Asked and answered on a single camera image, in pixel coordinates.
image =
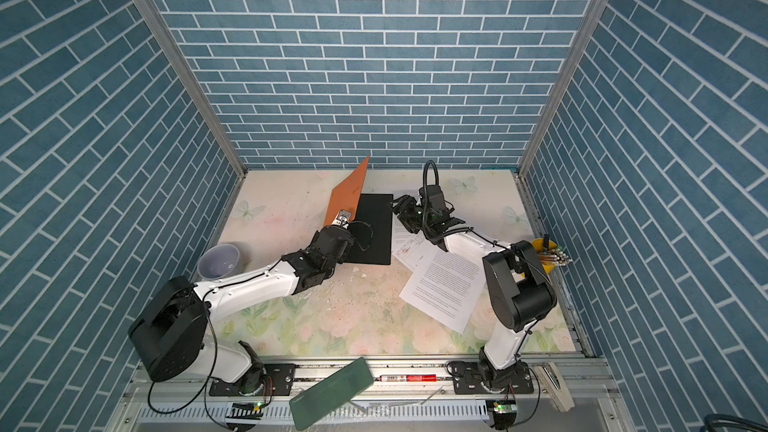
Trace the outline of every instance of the floral tabletop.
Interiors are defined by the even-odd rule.
[[[220,243],[235,244],[246,268],[263,267],[309,244],[322,226],[331,190],[350,171],[252,171]],[[441,171],[446,199],[480,232],[509,242],[532,240],[509,171]],[[419,170],[369,170],[363,193],[416,189]],[[474,354],[491,337],[496,317],[484,289],[463,334],[400,299],[411,272],[391,265],[341,264],[321,285],[226,317],[216,333],[246,341],[263,356]],[[534,328],[524,352],[573,352],[560,307]]]

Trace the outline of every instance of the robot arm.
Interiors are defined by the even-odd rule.
[[[429,167],[435,173],[433,185],[427,184]],[[446,205],[450,202],[443,196],[432,161],[424,166],[423,182],[418,190],[420,202],[402,196],[392,201],[392,211],[410,233],[422,232],[444,251],[482,264],[498,322],[480,350],[480,372],[487,388],[504,388],[509,375],[520,369],[519,352],[526,337],[557,304],[557,296],[530,243],[491,240],[471,227],[451,228],[465,222],[451,217],[454,209]]]
[[[298,294],[333,275],[346,260],[354,237],[346,226],[351,214],[341,211],[333,224],[316,232],[306,248],[271,266],[215,281],[169,280],[147,304],[128,331],[152,381],[181,372],[236,384],[243,392],[260,382],[264,369],[245,342],[216,341],[208,322],[277,297]],[[211,364],[217,354],[211,373]]]

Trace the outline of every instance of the black clipboard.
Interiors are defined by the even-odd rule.
[[[392,194],[360,194],[355,218],[348,225],[355,236],[355,245],[350,249],[345,262],[378,265],[392,263],[392,209],[389,203],[393,198]]]

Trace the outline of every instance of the yellow cup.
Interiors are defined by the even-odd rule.
[[[544,252],[544,240],[542,238],[537,238],[533,242],[531,242],[531,245],[533,245],[533,248],[536,249],[536,252]],[[547,252],[551,250],[555,250],[558,247],[557,244],[555,244],[552,241],[549,241],[549,249]],[[549,274],[554,270],[554,265],[543,265],[544,266],[544,272]]]

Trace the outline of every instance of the red pen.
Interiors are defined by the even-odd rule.
[[[383,375],[381,382],[437,382],[437,375]]]

